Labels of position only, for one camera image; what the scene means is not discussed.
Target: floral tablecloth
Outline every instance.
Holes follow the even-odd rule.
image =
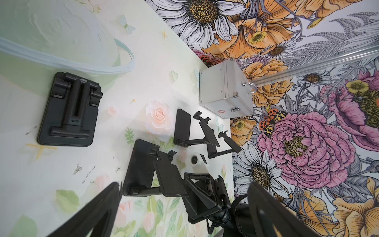
[[[4,1],[9,12],[14,10],[11,2]],[[70,11],[58,9],[59,5]],[[19,44],[32,47],[36,43],[40,44],[40,47],[34,48],[36,50],[60,57],[77,57],[83,63],[100,64],[107,63],[99,54],[109,53],[104,50],[107,43],[104,39],[110,36],[130,48],[136,64],[132,71],[112,77],[82,75],[99,82],[104,93],[100,101],[94,141],[90,146],[42,146],[36,142],[36,137],[53,75],[58,71],[77,72],[29,62],[0,52],[1,236],[42,237],[61,226],[110,182],[124,180],[136,139],[158,144],[165,152],[177,151],[173,163],[181,175],[193,172],[189,158],[195,152],[206,154],[207,149],[205,145],[185,149],[172,143],[178,108],[192,115],[196,111],[202,111],[204,118],[212,119],[209,122],[212,128],[216,126],[215,119],[218,119],[217,133],[221,125],[224,130],[230,130],[228,120],[216,118],[198,105],[196,70],[203,70],[207,66],[144,1],[31,1],[27,6],[35,22],[32,24],[26,19],[26,31],[25,28],[17,28],[17,24],[13,25],[13,31],[15,34],[25,33],[24,37],[35,33],[35,38],[31,38],[36,42],[30,40],[18,42]],[[40,12],[39,9],[54,11]],[[77,22],[61,21],[60,10],[65,11],[65,14],[73,14],[75,17],[70,19]],[[49,14],[48,25],[38,22],[45,14]],[[4,12],[2,17],[11,15]],[[80,37],[92,29],[91,21],[104,34],[95,34],[94,38],[88,39]],[[65,24],[71,24],[71,30],[75,30],[73,26],[80,27],[83,22],[82,32],[76,31],[77,35],[71,42],[61,42],[68,48],[61,49],[60,45],[55,45],[56,41],[52,40],[54,34],[59,35],[63,30],[70,32],[69,28],[65,29]],[[10,34],[1,31],[0,36],[11,38]],[[70,47],[75,50],[68,54]],[[94,54],[98,60],[94,56],[85,59],[84,49],[84,53]],[[119,63],[119,60],[121,64],[127,64],[131,60],[129,55],[116,49],[119,58],[114,64]],[[192,119],[191,139],[203,136],[198,121]],[[223,140],[219,142],[219,151],[228,148]],[[232,155],[208,160],[208,164],[213,177],[220,175],[224,178],[233,199]],[[158,185],[155,177],[153,186]],[[202,237],[208,234],[204,221],[195,225],[188,223],[181,198],[157,195],[123,196],[112,236]]]

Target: black plastic stand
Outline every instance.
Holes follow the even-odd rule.
[[[225,154],[228,154],[228,153],[232,153],[232,152],[239,153],[242,150],[237,145],[237,143],[235,141],[233,141],[233,139],[231,139],[230,137],[228,137],[226,135],[226,132],[227,131],[220,132],[218,134],[218,137],[219,138],[223,137],[224,141],[231,147],[231,149],[217,152],[216,146],[214,146],[212,144],[207,144],[208,158],[209,159],[215,158],[215,157],[220,156],[220,155],[225,155]]]
[[[164,153],[159,146],[144,140],[136,140],[125,176],[124,196],[150,196],[163,194],[181,197],[187,194],[178,168],[171,164],[175,151]],[[154,170],[159,187],[151,187]]]
[[[42,145],[89,146],[103,93],[98,83],[55,74],[37,141]]]
[[[190,145],[197,144],[212,144],[214,146],[220,146],[215,136],[215,132],[208,126],[210,118],[200,117],[202,113],[196,112],[193,116],[194,119],[199,120],[199,124],[205,137],[203,139],[190,140],[190,128],[191,128],[191,115],[182,109],[178,109],[176,112],[175,132],[174,132],[174,144],[183,147],[189,147]]]

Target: floral backdrop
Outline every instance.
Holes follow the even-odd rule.
[[[146,2],[208,67],[235,58],[248,79],[379,43],[376,1]],[[230,119],[235,196],[254,180],[319,235],[379,236],[378,71],[376,55],[259,87],[255,113]]]

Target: black phone stand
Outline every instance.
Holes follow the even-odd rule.
[[[197,144],[212,144],[214,146],[220,146],[215,136],[215,132],[208,126],[210,118],[200,117],[202,113],[196,112],[193,116],[194,119],[199,120],[199,124],[205,137],[203,139],[190,140],[191,129],[191,115],[182,109],[178,109],[176,112],[175,132],[174,132],[174,144],[183,147],[189,147],[190,145]]]
[[[224,138],[224,141],[230,146],[231,149],[229,150],[225,150],[225,151],[220,151],[220,152],[217,152],[217,149],[216,149],[216,146],[215,145],[212,145],[212,144],[207,144],[207,150],[208,150],[208,158],[209,159],[212,159],[212,158],[215,158],[219,155],[224,155],[224,154],[228,154],[228,153],[232,153],[232,152],[235,152],[235,153],[239,153],[242,149],[238,146],[238,144],[233,141],[233,139],[231,139],[230,137],[228,137],[226,135],[226,132],[227,131],[224,131],[224,132],[220,132],[218,134],[218,137],[221,138],[223,137]]]
[[[91,145],[102,96],[98,83],[68,72],[56,73],[37,137],[38,143]]]

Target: butterfly decoration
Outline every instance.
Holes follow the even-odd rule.
[[[274,125],[284,119],[288,113],[286,111],[279,111],[278,109],[274,108],[267,112],[268,116],[263,117],[263,120],[259,122],[259,129],[268,137],[271,136],[271,134],[274,131]]]
[[[125,17],[125,15],[122,15],[122,16],[121,16],[121,18],[120,18],[120,24],[125,28],[127,35],[130,35],[131,33],[133,33],[133,30],[135,30],[135,27],[129,25],[129,24],[126,22],[126,17]]]
[[[218,118],[217,116],[215,117],[215,131],[216,132],[223,132],[224,131],[224,125],[218,123]]]
[[[197,79],[197,88],[200,88],[200,73],[197,69],[195,69],[195,75],[196,75],[196,79]]]

